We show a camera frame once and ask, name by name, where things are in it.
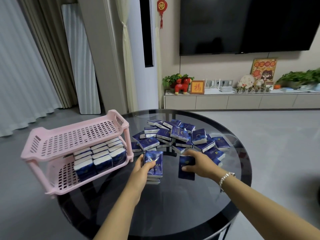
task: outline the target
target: brown curtain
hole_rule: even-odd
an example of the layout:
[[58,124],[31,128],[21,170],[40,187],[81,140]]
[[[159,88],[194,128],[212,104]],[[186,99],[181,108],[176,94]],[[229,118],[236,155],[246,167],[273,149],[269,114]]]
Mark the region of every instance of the brown curtain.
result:
[[77,0],[19,0],[64,108],[78,104],[61,5]]

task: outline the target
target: green plant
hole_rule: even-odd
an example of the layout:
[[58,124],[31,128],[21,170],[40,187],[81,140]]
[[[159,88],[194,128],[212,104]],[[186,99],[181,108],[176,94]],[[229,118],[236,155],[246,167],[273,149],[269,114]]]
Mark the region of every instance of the green plant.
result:
[[320,68],[306,72],[289,72],[284,74],[276,84],[283,82],[300,82],[301,85],[320,83]]
[[184,74],[183,76],[179,73],[173,74],[171,76],[166,76],[165,78],[162,79],[162,85],[164,88],[169,88],[171,84],[175,83],[178,79],[183,79],[189,77],[188,74]]

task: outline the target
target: cartoon girl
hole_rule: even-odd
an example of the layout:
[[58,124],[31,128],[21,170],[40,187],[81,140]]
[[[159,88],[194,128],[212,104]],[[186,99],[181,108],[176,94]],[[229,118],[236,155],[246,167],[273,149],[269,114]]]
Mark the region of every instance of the cartoon girl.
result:
[[267,68],[262,72],[261,79],[264,81],[271,81],[273,79],[272,70]]

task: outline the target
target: white tv cabinet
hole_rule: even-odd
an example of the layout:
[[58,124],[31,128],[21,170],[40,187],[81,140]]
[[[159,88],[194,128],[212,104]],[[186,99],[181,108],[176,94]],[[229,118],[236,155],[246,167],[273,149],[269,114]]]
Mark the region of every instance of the white tv cabinet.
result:
[[175,95],[166,90],[164,108],[178,110],[246,110],[246,109],[320,109],[320,92],[270,93],[220,92],[217,88],[206,88],[204,94]]

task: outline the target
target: pearl bracelet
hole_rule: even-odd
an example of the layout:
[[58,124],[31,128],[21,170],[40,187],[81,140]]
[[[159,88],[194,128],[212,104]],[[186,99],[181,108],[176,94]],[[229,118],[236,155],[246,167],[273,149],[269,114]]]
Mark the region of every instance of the pearl bracelet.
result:
[[229,177],[230,175],[232,175],[233,177],[236,176],[236,174],[235,174],[234,172],[229,172],[229,173],[226,173],[226,175],[223,176],[223,177],[220,179],[220,182],[219,182],[220,193],[221,193],[221,192],[224,192],[224,190],[222,189],[222,183],[223,183],[223,181],[224,181],[227,177]]

